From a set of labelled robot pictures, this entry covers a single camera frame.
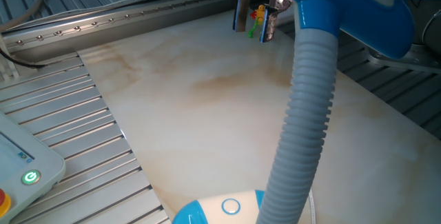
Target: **red button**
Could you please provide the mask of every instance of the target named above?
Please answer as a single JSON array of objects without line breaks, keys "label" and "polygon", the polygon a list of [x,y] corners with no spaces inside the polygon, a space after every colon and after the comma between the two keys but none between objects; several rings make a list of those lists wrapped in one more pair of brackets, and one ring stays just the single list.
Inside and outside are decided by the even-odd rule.
[{"label": "red button", "polygon": [[2,189],[0,189],[0,206],[3,205],[3,203],[5,202],[5,199],[6,199],[5,192]]}]

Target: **blue plastic part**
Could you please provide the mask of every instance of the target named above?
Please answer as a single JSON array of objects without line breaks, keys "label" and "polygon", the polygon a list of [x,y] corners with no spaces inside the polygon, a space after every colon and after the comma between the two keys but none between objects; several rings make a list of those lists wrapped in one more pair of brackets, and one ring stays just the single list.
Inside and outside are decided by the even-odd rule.
[{"label": "blue plastic part", "polygon": [[298,3],[300,28],[315,28],[333,34],[340,34],[340,12],[328,0],[303,0]]},{"label": "blue plastic part", "polygon": [[[301,2],[306,0],[294,1],[302,5]],[[340,13],[340,29],[351,36],[394,59],[403,57],[409,51],[415,29],[412,14],[404,0],[395,0],[393,6],[384,6],[375,0],[326,1],[336,6]],[[303,15],[310,17],[317,12],[320,10]]]},{"label": "blue plastic part", "polygon": [[[235,201],[235,202],[237,202],[237,204],[239,204],[239,209],[238,209],[236,212],[234,212],[234,213],[227,212],[227,210],[225,210],[225,208],[224,208],[224,206],[223,206],[224,203],[225,203],[226,201],[229,201],[229,200]],[[225,200],[222,202],[222,211],[223,211],[224,213],[228,214],[228,215],[235,215],[235,214],[239,213],[239,212],[240,212],[240,203],[239,203],[239,201],[237,201],[236,199],[233,199],[233,198],[225,199]]]},{"label": "blue plastic part", "polygon": [[173,224],[208,224],[201,204],[192,201],[183,207],[173,219]]},{"label": "blue plastic part", "polygon": [[265,195],[265,192],[263,190],[256,190],[256,199],[257,199],[257,205],[260,207],[262,206],[263,196]]}]

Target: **white control panel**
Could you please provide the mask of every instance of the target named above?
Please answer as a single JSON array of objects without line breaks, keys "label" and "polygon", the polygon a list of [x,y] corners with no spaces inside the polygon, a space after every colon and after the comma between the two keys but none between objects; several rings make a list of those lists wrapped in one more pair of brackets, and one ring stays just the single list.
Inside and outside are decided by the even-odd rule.
[{"label": "white control panel", "polygon": [[64,172],[61,156],[0,113],[0,224],[46,194]]},{"label": "white control panel", "polygon": [[193,201],[180,210],[173,224],[255,224],[263,195],[252,190]]},{"label": "white control panel", "polygon": [[256,224],[259,207],[255,191],[198,200],[209,224]]}]

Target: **flexible hose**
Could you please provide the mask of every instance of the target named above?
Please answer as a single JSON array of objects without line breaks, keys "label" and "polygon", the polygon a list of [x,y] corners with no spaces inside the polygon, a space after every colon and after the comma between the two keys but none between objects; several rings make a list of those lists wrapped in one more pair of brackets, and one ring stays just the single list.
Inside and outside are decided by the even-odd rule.
[{"label": "flexible hose", "polygon": [[337,51],[337,37],[328,32],[296,33],[289,109],[257,224],[294,224],[302,214],[331,113]]}]

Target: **green power button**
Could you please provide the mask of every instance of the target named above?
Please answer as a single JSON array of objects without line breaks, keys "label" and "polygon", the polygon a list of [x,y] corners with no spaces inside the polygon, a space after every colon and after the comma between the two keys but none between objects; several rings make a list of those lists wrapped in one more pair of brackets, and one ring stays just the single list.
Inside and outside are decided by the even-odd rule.
[{"label": "green power button", "polygon": [[40,172],[37,170],[30,170],[28,172],[26,172],[22,177],[21,177],[21,182],[24,183],[25,185],[32,185],[36,182],[38,182],[38,180],[40,179]]}]

